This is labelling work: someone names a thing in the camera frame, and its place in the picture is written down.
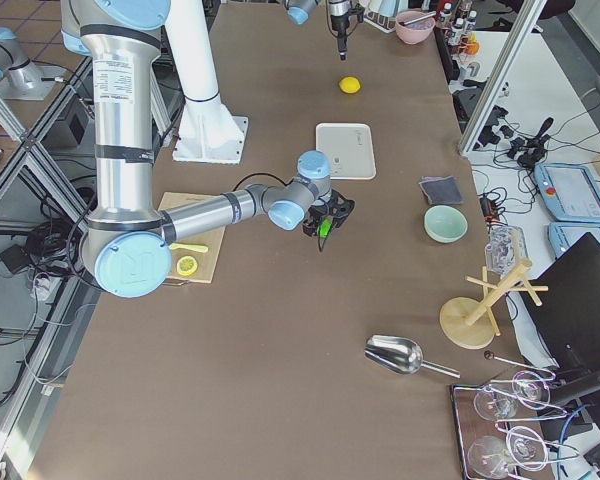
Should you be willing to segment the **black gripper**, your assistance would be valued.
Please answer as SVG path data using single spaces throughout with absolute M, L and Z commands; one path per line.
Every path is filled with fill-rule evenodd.
M 327 13 L 331 30 L 336 34 L 337 49 L 341 61 L 347 58 L 347 34 L 350 18 L 355 16 L 358 22 L 363 21 L 364 7 L 358 1 L 328 0 Z
M 332 189 L 328 200 L 318 198 L 316 205 L 308 210 L 302 222 L 302 230 L 309 237 L 327 238 L 334 229 L 340 228 L 355 208 L 355 201 L 347 199 Z

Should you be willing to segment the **grey robot arm background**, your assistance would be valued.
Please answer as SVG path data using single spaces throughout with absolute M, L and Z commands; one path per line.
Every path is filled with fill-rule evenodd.
M 22 49 L 15 33 L 0 27 L 0 96 L 6 100 L 42 101 L 53 86 L 44 69 Z

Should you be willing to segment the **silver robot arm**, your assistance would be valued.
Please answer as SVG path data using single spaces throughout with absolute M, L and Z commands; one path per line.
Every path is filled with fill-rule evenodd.
M 282 6 L 289 19 L 296 25 L 304 24 L 319 6 L 318 0 L 291 0 L 282 1 Z M 351 33 L 351 18 L 356 19 L 359 25 L 364 20 L 364 7 L 358 1 L 327 0 L 325 2 L 326 22 L 329 33 L 336 39 L 338 55 L 341 61 L 347 59 L 347 42 Z
M 353 202 L 331 186 L 321 152 L 302 154 L 281 186 L 252 184 L 206 200 L 158 210 L 152 201 L 154 124 L 151 74 L 168 43 L 185 97 L 174 157 L 236 164 L 248 121 L 223 104 L 203 6 L 198 1 L 65 1 L 66 48 L 92 60 L 96 208 L 80 245 L 87 270 L 107 292 L 146 295 L 170 272 L 177 240 L 258 215 L 278 227 L 315 232 L 327 216 L 347 217 Z

